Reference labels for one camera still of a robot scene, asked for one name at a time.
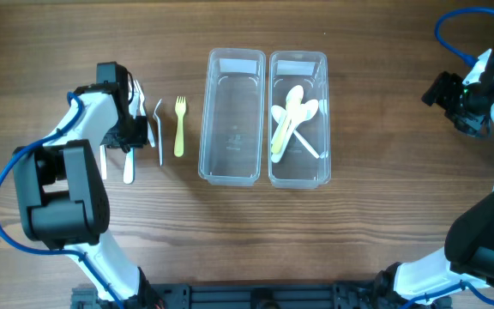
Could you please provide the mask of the white plastic fork large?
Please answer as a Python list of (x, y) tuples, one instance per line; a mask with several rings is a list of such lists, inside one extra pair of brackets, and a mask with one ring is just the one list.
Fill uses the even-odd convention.
[(151, 124), (150, 124), (148, 116), (147, 116), (147, 111), (146, 111), (146, 107), (145, 107), (145, 95), (143, 93), (141, 84), (137, 80), (135, 80), (135, 86), (136, 86), (136, 90), (138, 91), (138, 94), (139, 94), (139, 111), (140, 111), (141, 115), (147, 120), (148, 142), (149, 142), (150, 146), (152, 148), (154, 148), (155, 147), (154, 133), (153, 133)]

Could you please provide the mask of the white plastic spoon thick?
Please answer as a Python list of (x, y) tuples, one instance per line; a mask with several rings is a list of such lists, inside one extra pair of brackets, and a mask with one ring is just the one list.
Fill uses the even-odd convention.
[(278, 149), (277, 153), (271, 155), (271, 161), (273, 163), (278, 163), (281, 160), (283, 154), (285, 153), (286, 145), (290, 141), (291, 136), (293, 135), (293, 132), (296, 130), (296, 129), (292, 128), (292, 113), (294, 112), (294, 110), (291, 110), (290, 112), (287, 113), (288, 124), (285, 125), (286, 131), (285, 131), (285, 134), (283, 135), (283, 137), (281, 138), (280, 145), (278, 144), (278, 141), (274, 142), (274, 146), (279, 146), (279, 149)]

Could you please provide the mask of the yellow plastic fork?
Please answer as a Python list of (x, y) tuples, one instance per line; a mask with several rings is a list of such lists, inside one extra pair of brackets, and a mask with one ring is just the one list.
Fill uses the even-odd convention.
[(177, 115), (177, 129), (173, 153), (176, 157), (184, 155), (184, 115), (186, 113), (186, 98), (178, 96), (175, 103), (175, 113)]

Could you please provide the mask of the yellow plastic spoon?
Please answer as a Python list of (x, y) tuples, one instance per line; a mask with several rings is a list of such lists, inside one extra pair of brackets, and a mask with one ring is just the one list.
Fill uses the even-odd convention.
[(271, 151), (273, 154), (278, 154), (285, 139), (287, 128), (291, 122), (291, 112), (294, 112), (301, 104), (304, 97), (304, 88), (301, 85), (294, 86), (286, 96), (286, 117), (282, 122), (282, 125), (276, 133), (276, 138), (272, 143)]

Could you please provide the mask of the white plastic fork curved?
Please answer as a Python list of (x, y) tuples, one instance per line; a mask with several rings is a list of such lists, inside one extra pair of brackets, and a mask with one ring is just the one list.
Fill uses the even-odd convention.
[(157, 128), (157, 146), (158, 146), (159, 163), (160, 166), (162, 167), (163, 166), (162, 131), (161, 131), (161, 121), (158, 115), (158, 109), (161, 103), (162, 103), (162, 99), (159, 99), (159, 101), (156, 104), (156, 107), (154, 108), (154, 113), (152, 117), (156, 123), (156, 128)]

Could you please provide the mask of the white fork thick handle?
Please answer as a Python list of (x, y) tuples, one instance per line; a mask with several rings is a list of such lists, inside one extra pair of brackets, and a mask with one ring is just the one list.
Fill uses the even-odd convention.
[(132, 148), (125, 155), (125, 162), (123, 166), (123, 182), (130, 185), (135, 180), (135, 150)]

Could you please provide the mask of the white plastic spoon slim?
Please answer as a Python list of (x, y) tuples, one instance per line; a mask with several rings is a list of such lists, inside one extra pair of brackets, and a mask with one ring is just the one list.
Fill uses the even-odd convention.
[(273, 120), (277, 124), (280, 124), (281, 121), (285, 119), (286, 110), (281, 106), (274, 105), (271, 107), (271, 114), (272, 114)]

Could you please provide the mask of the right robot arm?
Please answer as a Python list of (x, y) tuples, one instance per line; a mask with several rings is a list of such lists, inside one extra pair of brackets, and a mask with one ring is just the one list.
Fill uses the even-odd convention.
[[(440, 106), (466, 135), (494, 133), (494, 43), (466, 76), (441, 73), (422, 101)], [(454, 220), (442, 248), (380, 272), (370, 301), (375, 308), (431, 307), (468, 291), (494, 306), (483, 293), (487, 288), (494, 288), (494, 180), (491, 191)]]

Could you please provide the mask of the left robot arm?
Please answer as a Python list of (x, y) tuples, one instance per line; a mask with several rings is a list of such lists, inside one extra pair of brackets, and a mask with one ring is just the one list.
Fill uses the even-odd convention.
[(141, 268), (130, 262), (109, 230), (110, 204), (95, 160), (101, 146), (129, 152), (148, 142), (139, 115), (139, 88), (116, 62), (99, 63), (95, 83), (67, 95), (69, 111), (45, 138), (13, 153), (12, 173), (24, 234), (45, 249), (36, 255), (72, 259), (94, 284), (102, 308), (162, 308)]

